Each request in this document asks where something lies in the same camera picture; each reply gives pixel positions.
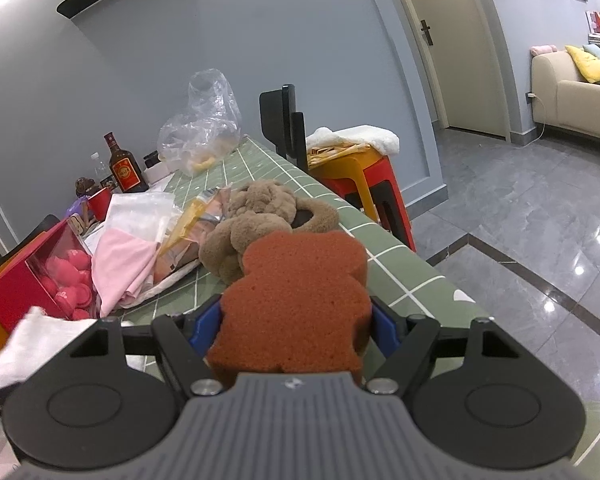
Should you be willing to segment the brown plush toy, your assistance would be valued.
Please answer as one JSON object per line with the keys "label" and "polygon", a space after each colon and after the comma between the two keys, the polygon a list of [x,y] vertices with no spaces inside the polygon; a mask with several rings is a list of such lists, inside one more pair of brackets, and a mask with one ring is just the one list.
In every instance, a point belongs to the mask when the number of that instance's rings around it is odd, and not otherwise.
{"label": "brown plush toy", "polygon": [[275,180],[255,180],[230,192],[226,216],[201,244],[199,260],[229,285],[244,276],[242,256],[256,240],[274,232],[326,233],[338,224],[338,211],[328,203]]}

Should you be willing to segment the pink pillow on sofa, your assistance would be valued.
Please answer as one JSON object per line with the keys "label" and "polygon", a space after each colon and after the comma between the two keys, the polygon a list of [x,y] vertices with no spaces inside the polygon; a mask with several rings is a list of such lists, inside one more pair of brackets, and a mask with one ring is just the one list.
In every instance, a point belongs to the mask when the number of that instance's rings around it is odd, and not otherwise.
{"label": "pink pillow on sofa", "polygon": [[538,55],[554,53],[558,51],[558,47],[554,44],[542,44],[542,46],[533,46],[530,48],[530,54],[532,58]]}

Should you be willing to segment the yellow foil snack packet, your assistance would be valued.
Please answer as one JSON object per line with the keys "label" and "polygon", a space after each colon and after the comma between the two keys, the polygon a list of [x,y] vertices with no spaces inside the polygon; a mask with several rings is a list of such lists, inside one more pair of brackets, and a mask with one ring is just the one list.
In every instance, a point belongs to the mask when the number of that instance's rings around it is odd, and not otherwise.
{"label": "yellow foil snack packet", "polygon": [[230,188],[208,188],[195,197],[161,244],[154,266],[154,284],[198,258],[201,245],[225,218]]}

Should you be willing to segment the beige sofa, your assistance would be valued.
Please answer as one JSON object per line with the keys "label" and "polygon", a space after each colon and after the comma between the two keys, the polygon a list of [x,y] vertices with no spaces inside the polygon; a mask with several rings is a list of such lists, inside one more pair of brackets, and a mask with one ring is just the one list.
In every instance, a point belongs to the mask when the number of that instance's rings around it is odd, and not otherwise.
{"label": "beige sofa", "polygon": [[587,82],[567,51],[532,58],[531,92],[537,125],[600,140],[600,84]]}

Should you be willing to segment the white towel on stool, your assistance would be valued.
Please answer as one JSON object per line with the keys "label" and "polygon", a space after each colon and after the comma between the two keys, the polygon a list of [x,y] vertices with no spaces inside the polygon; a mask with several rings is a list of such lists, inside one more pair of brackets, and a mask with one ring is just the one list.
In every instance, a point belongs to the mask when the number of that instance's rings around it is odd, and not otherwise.
{"label": "white towel on stool", "polygon": [[384,156],[400,153],[400,139],[391,130],[370,125],[360,125],[340,130],[317,128],[306,137],[306,148],[329,148],[343,144],[368,144]]}

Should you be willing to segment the beige door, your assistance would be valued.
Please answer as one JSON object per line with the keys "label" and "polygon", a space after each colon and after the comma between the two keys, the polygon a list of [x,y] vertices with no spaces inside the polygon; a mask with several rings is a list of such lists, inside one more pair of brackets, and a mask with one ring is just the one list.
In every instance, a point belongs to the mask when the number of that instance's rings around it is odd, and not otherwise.
{"label": "beige door", "polygon": [[402,0],[442,126],[512,138],[498,32],[486,0]]}

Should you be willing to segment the dark liquor bottle red label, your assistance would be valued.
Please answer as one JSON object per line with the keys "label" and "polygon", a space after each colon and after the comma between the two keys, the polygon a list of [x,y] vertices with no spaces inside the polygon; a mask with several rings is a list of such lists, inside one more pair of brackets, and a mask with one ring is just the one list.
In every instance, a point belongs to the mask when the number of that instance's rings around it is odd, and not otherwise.
{"label": "dark liquor bottle red label", "polygon": [[104,135],[110,151],[109,168],[123,193],[141,193],[149,188],[130,151],[120,148],[112,132]]}

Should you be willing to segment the clear plastic bag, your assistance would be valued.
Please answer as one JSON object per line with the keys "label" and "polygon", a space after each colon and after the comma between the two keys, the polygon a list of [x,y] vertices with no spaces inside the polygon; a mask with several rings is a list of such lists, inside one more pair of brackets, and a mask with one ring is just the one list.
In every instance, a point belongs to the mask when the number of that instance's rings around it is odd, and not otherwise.
{"label": "clear plastic bag", "polygon": [[188,101],[158,133],[158,156],[189,177],[201,174],[242,142],[242,113],[222,72],[208,68],[193,74]]}

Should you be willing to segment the clear plastic water bottle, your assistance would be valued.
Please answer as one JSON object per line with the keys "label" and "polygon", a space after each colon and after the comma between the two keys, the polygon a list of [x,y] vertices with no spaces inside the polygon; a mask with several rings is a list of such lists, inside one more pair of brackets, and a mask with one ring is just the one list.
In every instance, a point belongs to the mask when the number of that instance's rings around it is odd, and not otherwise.
{"label": "clear plastic water bottle", "polygon": [[97,152],[91,154],[91,160],[94,164],[97,183],[102,188],[108,188],[109,191],[113,191],[116,188],[116,181],[110,168],[102,161]]}

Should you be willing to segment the yellow cushion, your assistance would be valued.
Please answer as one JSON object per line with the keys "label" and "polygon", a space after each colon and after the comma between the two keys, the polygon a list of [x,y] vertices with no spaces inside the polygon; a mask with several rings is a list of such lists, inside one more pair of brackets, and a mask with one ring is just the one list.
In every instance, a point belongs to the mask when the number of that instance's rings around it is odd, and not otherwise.
{"label": "yellow cushion", "polygon": [[566,51],[580,75],[590,84],[600,84],[600,48],[567,46]]}

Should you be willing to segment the red orange stacked stools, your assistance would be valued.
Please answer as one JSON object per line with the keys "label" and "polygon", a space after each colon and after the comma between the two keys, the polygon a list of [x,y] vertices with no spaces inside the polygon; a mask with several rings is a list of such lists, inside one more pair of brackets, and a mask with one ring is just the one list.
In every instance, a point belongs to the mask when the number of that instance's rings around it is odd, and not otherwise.
{"label": "red orange stacked stools", "polygon": [[416,252],[411,221],[388,156],[370,148],[321,162],[309,173]]}

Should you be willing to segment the pink cloth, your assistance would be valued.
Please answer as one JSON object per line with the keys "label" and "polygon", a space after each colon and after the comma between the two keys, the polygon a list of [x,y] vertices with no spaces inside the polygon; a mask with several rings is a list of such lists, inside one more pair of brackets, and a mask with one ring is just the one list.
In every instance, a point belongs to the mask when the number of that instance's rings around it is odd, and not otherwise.
{"label": "pink cloth", "polygon": [[117,229],[106,229],[92,258],[92,279],[106,318],[118,304],[130,304],[154,270],[160,244]]}

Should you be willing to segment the clear packaged white item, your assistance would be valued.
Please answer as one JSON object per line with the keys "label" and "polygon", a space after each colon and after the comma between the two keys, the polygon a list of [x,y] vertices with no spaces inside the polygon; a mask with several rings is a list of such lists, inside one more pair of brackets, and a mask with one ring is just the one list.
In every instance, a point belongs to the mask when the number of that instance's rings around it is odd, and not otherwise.
{"label": "clear packaged white item", "polygon": [[181,214],[173,193],[116,194],[112,196],[105,221],[84,238],[84,244],[94,254],[99,239],[109,229],[162,243]]}

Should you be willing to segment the red cup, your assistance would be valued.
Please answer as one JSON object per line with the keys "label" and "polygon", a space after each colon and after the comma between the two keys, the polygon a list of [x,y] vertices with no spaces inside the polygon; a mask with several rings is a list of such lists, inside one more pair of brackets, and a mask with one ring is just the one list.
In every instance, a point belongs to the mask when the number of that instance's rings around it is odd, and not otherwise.
{"label": "red cup", "polygon": [[92,194],[87,203],[98,222],[104,222],[111,202],[112,193],[109,188],[101,188]]}

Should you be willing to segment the brown bear-shaped sponge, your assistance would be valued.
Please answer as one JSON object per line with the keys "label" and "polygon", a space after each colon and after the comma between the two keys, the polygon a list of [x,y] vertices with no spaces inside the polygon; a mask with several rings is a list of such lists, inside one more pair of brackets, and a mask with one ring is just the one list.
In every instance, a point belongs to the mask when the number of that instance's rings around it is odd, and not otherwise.
{"label": "brown bear-shaped sponge", "polygon": [[208,354],[224,385],[242,373],[348,372],[362,379],[372,300],[367,254],[341,231],[274,232],[252,243],[224,290]]}

